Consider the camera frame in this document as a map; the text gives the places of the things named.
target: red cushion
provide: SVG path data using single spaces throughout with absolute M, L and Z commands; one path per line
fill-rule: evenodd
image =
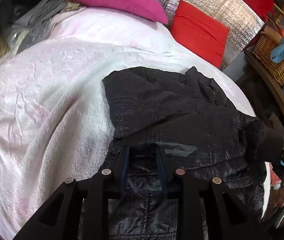
M 220 68 L 229 28 L 180 0 L 170 31 L 178 43 Z

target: black garment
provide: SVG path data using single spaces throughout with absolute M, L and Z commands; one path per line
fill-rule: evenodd
M 137 67 L 112 72 L 103 83 L 115 127 L 103 166 L 121 146 L 131 149 L 125 195 L 110 203 L 111 239 L 175 239 L 178 203 L 162 198 L 153 143 L 176 168 L 222 178 L 261 217 L 265 165 L 246 158 L 258 159 L 265 126 L 237 111 L 213 79 L 195 67 L 185 75 Z

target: metal pin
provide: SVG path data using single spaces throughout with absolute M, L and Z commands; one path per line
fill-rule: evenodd
M 176 169 L 175 173 L 177 175 L 184 175 L 185 174 L 185 170 L 183 170 L 183 169 Z
M 71 184 L 73 181 L 74 181 L 74 178 L 72 178 L 72 177 L 67 177 L 67 178 L 64 180 L 65 184 Z
M 213 183 L 215 183 L 215 184 L 221 184 L 221 183 L 222 183 L 222 180 L 221 180 L 219 177 L 214 177 L 214 178 L 212 179 L 212 181 L 213 181 Z
M 112 173 L 112 171 L 110 169 L 104 169 L 102 170 L 102 174 L 103 175 L 110 175 Z

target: white blanket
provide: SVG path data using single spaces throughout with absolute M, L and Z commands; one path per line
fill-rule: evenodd
M 254 115 L 221 71 L 177 44 L 168 30 L 116 10 L 87 8 L 0 64 L 0 235 L 12 239 L 63 182 L 91 177 L 114 128 L 102 79 L 145 66 L 214 78 L 238 110 Z

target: wicker basket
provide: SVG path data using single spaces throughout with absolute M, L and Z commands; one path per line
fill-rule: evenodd
M 265 34 L 261 34 L 253 54 L 261 61 L 281 88 L 284 86 L 284 60 L 274 63 L 270 59 L 271 51 L 279 44 Z

